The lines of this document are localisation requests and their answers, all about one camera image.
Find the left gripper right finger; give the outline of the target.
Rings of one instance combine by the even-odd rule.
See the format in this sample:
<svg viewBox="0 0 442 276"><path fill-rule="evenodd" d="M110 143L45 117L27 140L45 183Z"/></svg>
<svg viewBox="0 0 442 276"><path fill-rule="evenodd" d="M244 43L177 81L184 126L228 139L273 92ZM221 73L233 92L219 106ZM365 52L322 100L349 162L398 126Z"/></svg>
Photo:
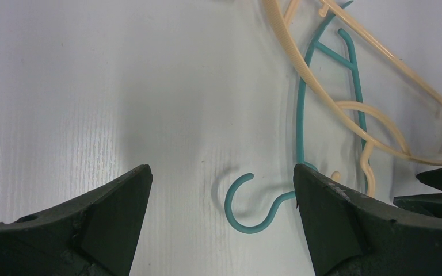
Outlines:
<svg viewBox="0 0 442 276"><path fill-rule="evenodd" d="M294 188L316 275L442 275L442 219L343 186L306 165Z"/></svg>

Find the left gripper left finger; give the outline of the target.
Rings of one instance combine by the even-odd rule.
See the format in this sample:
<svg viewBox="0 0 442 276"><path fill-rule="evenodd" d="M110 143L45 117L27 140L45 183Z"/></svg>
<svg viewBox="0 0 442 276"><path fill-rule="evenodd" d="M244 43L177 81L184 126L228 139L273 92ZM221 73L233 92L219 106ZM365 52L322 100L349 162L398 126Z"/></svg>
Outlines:
<svg viewBox="0 0 442 276"><path fill-rule="evenodd" d="M0 275L128 275L153 183L149 165L13 223L0 223Z"/></svg>

